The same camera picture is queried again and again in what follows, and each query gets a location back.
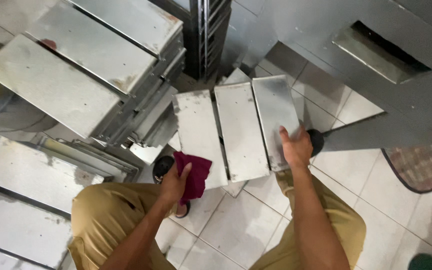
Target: leg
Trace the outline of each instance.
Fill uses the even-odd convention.
[[[293,176],[290,170],[276,173],[276,179],[283,194],[288,197],[291,212],[294,211]],[[312,177],[316,193],[326,211],[329,221],[333,225],[341,245],[344,248],[349,266],[354,269],[363,250],[366,225],[363,219],[331,190],[321,183],[315,176]],[[264,254],[250,270],[280,270],[299,269],[300,259],[294,238],[293,220],[284,231],[283,237],[277,246]]]
[[[73,240],[68,246],[77,270],[99,269],[151,209],[159,188],[157,184],[138,183],[103,183],[84,188],[73,199]],[[175,211],[176,205],[168,215]],[[149,254],[153,269],[175,269],[156,241]]]

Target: dark red cloth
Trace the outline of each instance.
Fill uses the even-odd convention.
[[[209,169],[211,168],[212,161],[199,156],[191,156],[183,154],[183,152],[174,152],[174,160],[176,161],[177,175],[181,176],[184,166],[188,163],[192,163],[192,169],[189,172],[188,178],[186,178],[186,188],[179,205],[185,205],[189,200],[201,198],[205,191],[205,181],[209,175]]]

